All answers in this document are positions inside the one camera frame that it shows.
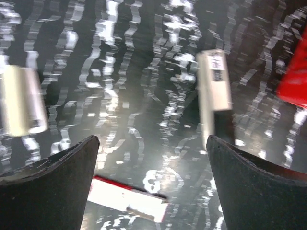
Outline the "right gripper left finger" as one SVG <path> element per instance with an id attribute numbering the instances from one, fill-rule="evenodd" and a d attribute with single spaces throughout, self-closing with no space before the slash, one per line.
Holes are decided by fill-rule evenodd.
<path id="1" fill-rule="evenodd" d="M 76 145 L 0 176 L 2 230 L 79 230 L 99 139 Z"/>

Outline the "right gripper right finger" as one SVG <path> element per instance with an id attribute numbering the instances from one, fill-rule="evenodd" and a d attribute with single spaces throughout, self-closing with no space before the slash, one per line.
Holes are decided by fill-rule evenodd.
<path id="1" fill-rule="evenodd" d="M 210 135 L 207 152 L 229 230 L 305 230 L 307 175 Z"/>

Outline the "beige stapler magazine piece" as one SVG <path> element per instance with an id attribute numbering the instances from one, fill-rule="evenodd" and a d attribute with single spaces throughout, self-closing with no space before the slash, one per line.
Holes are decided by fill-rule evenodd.
<path id="1" fill-rule="evenodd" d="M 11 137 L 48 130 L 47 113 L 37 71 L 7 65 L 0 79 L 3 126 Z"/>

